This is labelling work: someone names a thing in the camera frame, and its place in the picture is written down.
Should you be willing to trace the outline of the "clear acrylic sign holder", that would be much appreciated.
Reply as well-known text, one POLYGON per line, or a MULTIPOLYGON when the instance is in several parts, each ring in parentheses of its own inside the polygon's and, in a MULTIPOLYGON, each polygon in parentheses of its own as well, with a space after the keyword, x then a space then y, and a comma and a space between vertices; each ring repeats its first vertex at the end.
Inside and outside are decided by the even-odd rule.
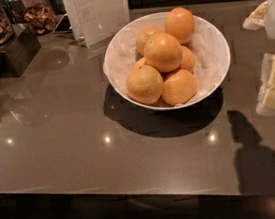
POLYGON ((130 22, 128 0, 63 0, 79 45, 87 48, 115 35, 130 22))

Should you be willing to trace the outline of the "small hidden orange left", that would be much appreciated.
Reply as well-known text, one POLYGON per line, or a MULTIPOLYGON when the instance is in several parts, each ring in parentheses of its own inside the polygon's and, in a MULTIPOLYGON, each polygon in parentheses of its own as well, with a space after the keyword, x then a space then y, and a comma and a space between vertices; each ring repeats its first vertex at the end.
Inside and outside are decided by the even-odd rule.
POLYGON ((134 64, 133 69, 142 67, 142 65, 146 64, 146 59, 145 57, 142 57, 140 60, 137 60, 136 63, 134 64))

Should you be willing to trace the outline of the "front right orange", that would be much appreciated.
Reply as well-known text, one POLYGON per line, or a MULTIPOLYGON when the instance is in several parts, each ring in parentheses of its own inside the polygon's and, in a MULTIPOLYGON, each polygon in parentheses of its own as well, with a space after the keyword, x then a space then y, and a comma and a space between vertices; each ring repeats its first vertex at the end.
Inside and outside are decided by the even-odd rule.
POLYGON ((185 69, 174 70, 164 77, 162 99, 171 106, 188 102, 197 93, 196 77, 185 69))

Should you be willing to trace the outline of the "front left orange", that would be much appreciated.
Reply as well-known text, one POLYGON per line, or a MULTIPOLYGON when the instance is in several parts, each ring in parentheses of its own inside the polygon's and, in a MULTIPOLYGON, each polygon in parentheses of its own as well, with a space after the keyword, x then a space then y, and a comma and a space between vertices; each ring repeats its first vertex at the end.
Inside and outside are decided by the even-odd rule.
POLYGON ((126 80, 127 95, 136 102, 152 105, 162 94, 163 77, 153 66, 135 66, 126 80))

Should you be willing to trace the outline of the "bowl of dried fruit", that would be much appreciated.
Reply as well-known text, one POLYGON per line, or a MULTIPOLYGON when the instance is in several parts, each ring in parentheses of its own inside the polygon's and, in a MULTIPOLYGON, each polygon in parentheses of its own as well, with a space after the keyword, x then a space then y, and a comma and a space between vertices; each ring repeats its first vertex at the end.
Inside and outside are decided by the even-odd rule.
POLYGON ((23 8, 21 11, 13 12, 13 16, 18 23, 28 23, 33 31, 41 36, 55 29, 56 15, 53 9, 43 3, 23 8))

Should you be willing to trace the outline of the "large centre orange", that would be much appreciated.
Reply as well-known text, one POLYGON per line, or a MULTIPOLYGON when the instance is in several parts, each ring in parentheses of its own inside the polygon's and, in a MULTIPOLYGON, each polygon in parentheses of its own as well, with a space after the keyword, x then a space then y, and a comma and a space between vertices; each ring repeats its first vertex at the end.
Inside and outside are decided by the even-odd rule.
POLYGON ((167 33, 155 33, 144 46, 146 63, 161 73, 172 72, 180 66, 182 46, 167 33))

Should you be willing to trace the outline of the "top orange at back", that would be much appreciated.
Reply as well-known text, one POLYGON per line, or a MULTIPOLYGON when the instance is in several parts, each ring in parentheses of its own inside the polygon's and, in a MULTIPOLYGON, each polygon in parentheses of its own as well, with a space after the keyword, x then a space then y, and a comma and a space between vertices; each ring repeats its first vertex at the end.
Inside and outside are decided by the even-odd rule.
POLYGON ((164 31, 177 38, 181 44, 187 44, 192 39, 195 31, 193 14, 182 7, 169 11, 163 24, 164 31))

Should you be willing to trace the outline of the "back left orange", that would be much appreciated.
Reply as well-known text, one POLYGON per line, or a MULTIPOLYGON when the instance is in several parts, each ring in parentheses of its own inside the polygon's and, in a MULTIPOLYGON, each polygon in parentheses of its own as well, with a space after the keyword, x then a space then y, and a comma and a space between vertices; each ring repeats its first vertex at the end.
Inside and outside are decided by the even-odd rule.
POLYGON ((161 32, 162 30, 157 26, 147 26, 141 29, 141 31, 138 33, 135 39, 138 53, 144 55, 144 46, 147 43, 147 41, 150 39, 151 36, 161 32))

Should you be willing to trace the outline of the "dark square jar stand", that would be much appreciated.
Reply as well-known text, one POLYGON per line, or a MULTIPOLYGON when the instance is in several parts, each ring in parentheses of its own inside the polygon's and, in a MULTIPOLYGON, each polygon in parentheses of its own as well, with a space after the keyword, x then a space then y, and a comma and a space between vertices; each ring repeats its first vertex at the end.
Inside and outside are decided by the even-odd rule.
POLYGON ((41 48, 27 23, 13 25, 14 35, 0 45, 0 78, 21 77, 41 48))

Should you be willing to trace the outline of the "right middle orange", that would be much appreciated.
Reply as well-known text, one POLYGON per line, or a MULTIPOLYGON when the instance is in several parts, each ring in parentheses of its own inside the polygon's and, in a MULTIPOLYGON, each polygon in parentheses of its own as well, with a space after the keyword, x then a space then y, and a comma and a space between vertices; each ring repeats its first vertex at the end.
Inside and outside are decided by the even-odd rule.
POLYGON ((186 46, 182 47, 182 58, 180 68, 193 72, 195 68, 194 54, 186 46))

